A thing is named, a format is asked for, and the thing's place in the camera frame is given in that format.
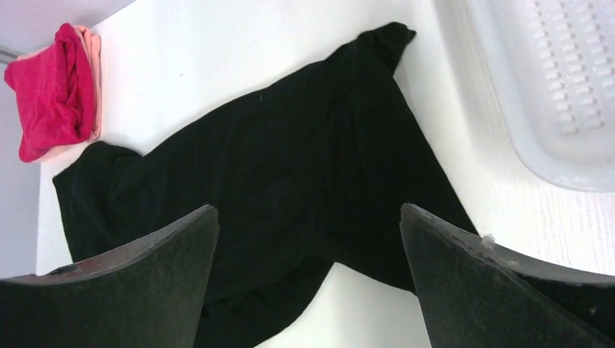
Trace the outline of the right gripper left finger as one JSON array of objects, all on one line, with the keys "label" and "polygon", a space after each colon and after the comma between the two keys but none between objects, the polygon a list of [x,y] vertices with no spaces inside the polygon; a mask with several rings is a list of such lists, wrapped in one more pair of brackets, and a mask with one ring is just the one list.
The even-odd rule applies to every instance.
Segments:
[{"label": "right gripper left finger", "polygon": [[3,347],[192,347],[218,241],[205,205],[46,275],[1,281]]}]

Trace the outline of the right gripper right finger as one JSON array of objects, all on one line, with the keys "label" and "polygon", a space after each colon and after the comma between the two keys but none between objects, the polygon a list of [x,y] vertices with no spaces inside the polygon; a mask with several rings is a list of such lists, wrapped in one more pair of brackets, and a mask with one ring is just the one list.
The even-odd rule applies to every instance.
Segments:
[{"label": "right gripper right finger", "polygon": [[413,204],[400,231],[433,347],[612,347],[614,277],[515,252]]}]

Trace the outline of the black t shirt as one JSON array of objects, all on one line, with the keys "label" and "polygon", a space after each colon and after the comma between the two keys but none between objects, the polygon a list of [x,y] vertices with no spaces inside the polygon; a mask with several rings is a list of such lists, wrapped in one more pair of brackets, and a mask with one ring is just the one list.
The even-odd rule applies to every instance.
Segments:
[{"label": "black t shirt", "polygon": [[72,259],[214,206],[196,347],[255,347],[280,333],[334,263],[414,291],[402,205],[475,230],[393,76],[415,36],[398,22],[363,32],[147,154],[88,146],[53,180]]}]

